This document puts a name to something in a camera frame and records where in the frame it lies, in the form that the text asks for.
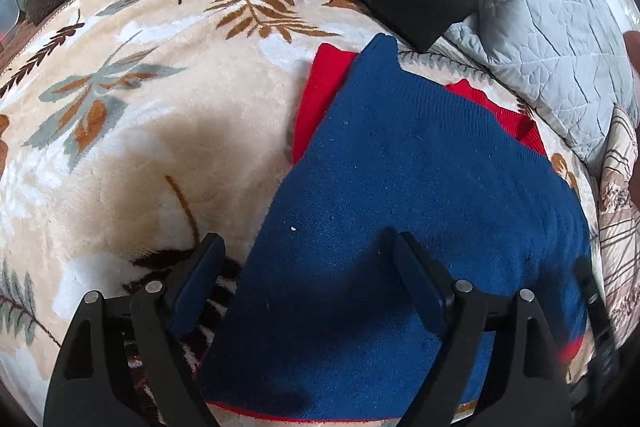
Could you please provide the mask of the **red and blue knit sweater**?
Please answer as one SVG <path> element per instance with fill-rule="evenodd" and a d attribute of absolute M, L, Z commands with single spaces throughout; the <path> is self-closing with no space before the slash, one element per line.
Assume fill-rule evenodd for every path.
<path fill-rule="evenodd" d="M 395 268 L 397 234 L 481 291 L 531 289 L 572 355 L 590 251 L 576 193 L 488 110 L 398 62 L 375 36 L 282 182 L 198 372 L 208 403 L 302 421 L 398 418 L 431 368 Z"/>

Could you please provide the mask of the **cream leaf-pattern fleece blanket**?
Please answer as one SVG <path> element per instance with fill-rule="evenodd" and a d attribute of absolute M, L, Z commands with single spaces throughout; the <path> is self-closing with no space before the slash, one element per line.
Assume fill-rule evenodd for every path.
<path fill-rule="evenodd" d="M 207 232 L 245 260 L 318 47 L 380 31 L 355 0 L 75 0 L 14 58 L 36 64 L 1 100 L 1 380 L 32 421 L 87 291 Z"/>

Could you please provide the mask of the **brown padded headboard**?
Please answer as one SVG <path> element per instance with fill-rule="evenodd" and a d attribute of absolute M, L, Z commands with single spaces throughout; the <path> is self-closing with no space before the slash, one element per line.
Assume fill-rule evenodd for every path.
<path fill-rule="evenodd" d="M 636 74 L 640 69 L 640 32 L 638 30 L 626 31 L 624 33 L 625 46 L 629 61 Z M 634 164 L 634 173 L 629 183 L 631 200 L 637 207 L 640 206 L 640 162 Z"/>

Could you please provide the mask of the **grey quilted pillow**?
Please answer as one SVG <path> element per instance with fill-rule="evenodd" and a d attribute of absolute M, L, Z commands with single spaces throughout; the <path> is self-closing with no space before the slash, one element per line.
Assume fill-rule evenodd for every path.
<path fill-rule="evenodd" d="M 446 37 L 535 109 L 592 174 L 602 170 L 614 108 L 639 121 L 623 35 L 605 0 L 480 0 Z"/>

